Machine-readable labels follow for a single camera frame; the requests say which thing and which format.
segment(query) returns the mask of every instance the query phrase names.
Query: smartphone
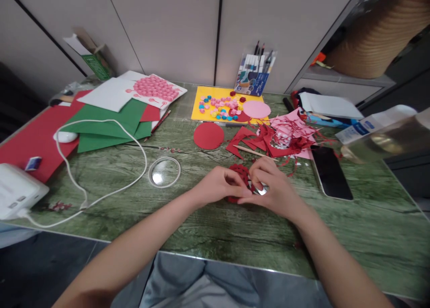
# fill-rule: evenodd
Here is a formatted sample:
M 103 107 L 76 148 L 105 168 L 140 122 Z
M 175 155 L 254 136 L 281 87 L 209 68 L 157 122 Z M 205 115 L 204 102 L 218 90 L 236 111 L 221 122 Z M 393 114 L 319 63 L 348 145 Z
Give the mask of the smartphone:
M 310 149 L 314 157 L 312 164 L 322 192 L 329 197 L 352 201 L 353 194 L 334 150 L 316 145 L 312 145 Z

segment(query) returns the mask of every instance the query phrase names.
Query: person's right hand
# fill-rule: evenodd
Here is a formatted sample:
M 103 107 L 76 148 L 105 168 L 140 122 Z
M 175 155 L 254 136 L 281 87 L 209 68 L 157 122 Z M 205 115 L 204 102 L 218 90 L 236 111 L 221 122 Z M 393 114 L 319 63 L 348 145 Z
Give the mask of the person's right hand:
M 276 167 L 268 157 L 261 157 L 249 169 L 252 184 L 259 190 L 261 183 L 269 186 L 264 195 L 252 195 L 241 198 L 237 203 L 252 203 L 264 206 L 272 212 L 296 223 L 298 217 L 308 209 L 307 204 L 298 196 L 286 175 Z

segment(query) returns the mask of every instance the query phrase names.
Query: white computer mouse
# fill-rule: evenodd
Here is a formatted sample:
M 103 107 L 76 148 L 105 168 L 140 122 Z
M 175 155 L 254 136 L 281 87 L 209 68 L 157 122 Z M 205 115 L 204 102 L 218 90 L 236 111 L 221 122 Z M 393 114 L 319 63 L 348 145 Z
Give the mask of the white computer mouse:
M 68 143 L 72 142 L 77 138 L 77 133 L 69 133 L 65 131 L 60 131 L 58 133 L 58 142 L 60 143 Z M 54 133 L 54 140 L 57 141 L 57 134 Z

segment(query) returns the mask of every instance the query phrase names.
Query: plastic container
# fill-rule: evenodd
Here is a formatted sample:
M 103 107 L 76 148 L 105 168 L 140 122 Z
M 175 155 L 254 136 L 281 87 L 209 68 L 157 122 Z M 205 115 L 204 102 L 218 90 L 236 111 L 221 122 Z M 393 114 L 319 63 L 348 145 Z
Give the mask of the plastic container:
M 430 108 L 346 144 L 341 151 L 354 163 L 371 163 L 428 148 Z
M 415 109 L 399 104 L 386 111 L 365 117 L 359 122 L 337 133 L 336 137 L 340 142 L 346 145 L 360 139 L 362 136 L 378 131 L 384 127 L 388 127 L 397 121 L 401 121 L 416 114 L 417 111 Z

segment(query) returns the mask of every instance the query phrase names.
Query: small blue object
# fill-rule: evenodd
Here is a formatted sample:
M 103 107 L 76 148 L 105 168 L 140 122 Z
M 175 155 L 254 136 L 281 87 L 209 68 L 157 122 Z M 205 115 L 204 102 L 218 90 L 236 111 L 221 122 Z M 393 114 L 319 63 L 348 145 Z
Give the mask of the small blue object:
M 31 157 L 27 163 L 26 171 L 35 171 L 39 168 L 42 157 Z

